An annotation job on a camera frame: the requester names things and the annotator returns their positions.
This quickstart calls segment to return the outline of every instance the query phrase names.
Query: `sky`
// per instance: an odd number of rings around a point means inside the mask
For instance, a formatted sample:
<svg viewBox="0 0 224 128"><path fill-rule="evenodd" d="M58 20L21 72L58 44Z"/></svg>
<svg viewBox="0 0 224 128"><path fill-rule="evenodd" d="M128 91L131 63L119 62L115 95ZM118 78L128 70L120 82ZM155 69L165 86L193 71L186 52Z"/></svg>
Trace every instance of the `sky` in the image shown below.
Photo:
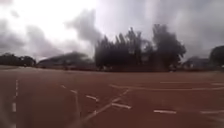
<svg viewBox="0 0 224 128"><path fill-rule="evenodd" d="M94 55L94 44L130 27L152 39L166 24L185 44L185 57L207 57L224 45L223 0L0 0L0 54L36 59L72 51Z"/></svg>

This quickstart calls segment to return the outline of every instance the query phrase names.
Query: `cloud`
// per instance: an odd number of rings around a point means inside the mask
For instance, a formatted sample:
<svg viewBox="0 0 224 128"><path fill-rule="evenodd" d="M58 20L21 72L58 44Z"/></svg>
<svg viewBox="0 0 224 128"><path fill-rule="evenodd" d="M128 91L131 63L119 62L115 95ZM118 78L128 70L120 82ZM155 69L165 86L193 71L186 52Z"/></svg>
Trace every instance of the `cloud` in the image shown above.
<svg viewBox="0 0 224 128"><path fill-rule="evenodd" d="M187 56L206 56L211 48L224 45L223 0L100 0L100 3L96 23L108 35L115 36L133 26L147 38L152 36L153 24L161 23L168 25L186 44Z"/></svg>
<svg viewBox="0 0 224 128"><path fill-rule="evenodd" d="M32 49L35 56L52 57L62 53L59 49L53 46L48 39L46 39L42 30L36 26L27 27L27 36L29 39L27 45Z"/></svg>
<svg viewBox="0 0 224 128"><path fill-rule="evenodd" d="M101 33L95 27L95 11L83 11L78 17L67 24L69 28L77 31L81 40L95 44L100 38Z"/></svg>
<svg viewBox="0 0 224 128"><path fill-rule="evenodd" d="M21 53L23 46L24 41L10 30L7 20L0 20L0 54Z"/></svg>
<svg viewBox="0 0 224 128"><path fill-rule="evenodd" d="M9 5L12 4L13 0L0 0L0 5Z"/></svg>

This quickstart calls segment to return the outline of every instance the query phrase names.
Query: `tree line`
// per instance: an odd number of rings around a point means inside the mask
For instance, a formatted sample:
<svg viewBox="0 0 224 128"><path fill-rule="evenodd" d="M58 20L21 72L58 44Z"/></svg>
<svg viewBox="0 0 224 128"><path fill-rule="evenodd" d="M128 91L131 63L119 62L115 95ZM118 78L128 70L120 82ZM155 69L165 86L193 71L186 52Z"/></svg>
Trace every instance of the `tree line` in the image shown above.
<svg viewBox="0 0 224 128"><path fill-rule="evenodd" d="M10 66L35 66L36 61L30 56L16 56L12 53L4 53L0 56L0 65Z"/></svg>
<svg viewBox="0 0 224 128"><path fill-rule="evenodd" d="M143 39L141 32L133 28L127 34L116 36L115 42L105 36L95 46L96 66L100 69L143 65L159 70L175 68L186 53L185 46L166 25L156 24L152 31L152 42Z"/></svg>

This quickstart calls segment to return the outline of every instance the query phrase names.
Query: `painted marking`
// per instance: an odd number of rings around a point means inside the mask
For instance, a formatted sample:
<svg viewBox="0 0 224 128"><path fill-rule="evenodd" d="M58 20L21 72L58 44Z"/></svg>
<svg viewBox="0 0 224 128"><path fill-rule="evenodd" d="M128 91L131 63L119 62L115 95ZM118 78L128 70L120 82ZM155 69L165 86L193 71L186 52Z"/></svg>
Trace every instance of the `painted marking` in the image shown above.
<svg viewBox="0 0 224 128"><path fill-rule="evenodd" d="M66 87L64 85L61 85L61 87L66 89Z"/></svg>
<svg viewBox="0 0 224 128"><path fill-rule="evenodd" d="M12 112L16 112L16 103L12 103Z"/></svg>
<svg viewBox="0 0 224 128"><path fill-rule="evenodd" d="M78 94L76 90L70 90L72 93Z"/></svg>
<svg viewBox="0 0 224 128"><path fill-rule="evenodd" d="M217 110L217 111L201 111L201 114L219 114L224 113L224 110Z"/></svg>
<svg viewBox="0 0 224 128"><path fill-rule="evenodd" d="M216 91L216 90L224 90L224 87L218 88L173 88L173 89L157 89L157 88L145 88L145 87L132 87L132 86L116 86L113 85L114 88L126 88L126 89L133 89L133 90L147 90L147 91Z"/></svg>
<svg viewBox="0 0 224 128"><path fill-rule="evenodd" d="M153 110L155 113L163 113L163 114L177 114L176 111L171 111L171 110Z"/></svg>
<svg viewBox="0 0 224 128"><path fill-rule="evenodd" d="M93 99L95 100L96 102L99 102L100 100L94 96L90 96L90 95L86 95L87 98L90 98L90 99Z"/></svg>
<svg viewBox="0 0 224 128"><path fill-rule="evenodd" d="M212 83L212 85L215 85L215 86L222 86L222 85L224 85L224 83Z"/></svg>
<svg viewBox="0 0 224 128"><path fill-rule="evenodd" d="M195 84L193 82L159 82L160 84Z"/></svg>
<svg viewBox="0 0 224 128"><path fill-rule="evenodd" d="M90 120L91 118L95 117L96 115L98 115L99 113L105 111L106 109L108 109L110 106L112 105L112 103L107 104L106 106L102 107L99 110L95 110L93 113L91 113L90 115L88 115L86 118L83 119L83 122L86 122L88 120Z"/></svg>
<svg viewBox="0 0 224 128"><path fill-rule="evenodd" d="M131 106L124 105L124 104L118 104L118 103L112 103L112 106L120 107L120 108L126 108L126 109L131 109Z"/></svg>
<svg viewBox="0 0 224 128"><path fill-rule="evenodd" d="M90 114L90 115L88 115L86 118L84 118L83 121L86 122L86 121L88 121L89 119L91 119L91 118L95 117L96 115L98 115L99 113L105 111L106 109L108 109L109 107L111 107L112 104L113 104L114 102L117 102L117 101L121 100L121 97L122 97L122 96L118 96L117 98L113 99L110 103L108 103L108 104L105 105L104 107L102 107L102 108L100 108L100 109L98 109L98 110L95 110L92 114Z"/></svg>
<svg viewBox="0 0 224 128"><path fill-rule="evenodd" d="M10 128L16 128L16 124L11 125Z"/></svg>

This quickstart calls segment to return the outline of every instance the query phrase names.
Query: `asphalt surface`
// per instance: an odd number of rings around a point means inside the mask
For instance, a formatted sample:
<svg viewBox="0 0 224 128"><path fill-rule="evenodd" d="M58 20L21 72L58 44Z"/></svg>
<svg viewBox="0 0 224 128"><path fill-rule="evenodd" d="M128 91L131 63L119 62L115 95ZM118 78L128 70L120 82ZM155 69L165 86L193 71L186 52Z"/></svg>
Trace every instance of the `asphalt surface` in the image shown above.
<svg viewBox="0 0 224 128"><path fill-rule="evenodd" d="M0 71L0 125L223 128L223 78L218 72L4 70Z"/></svg>

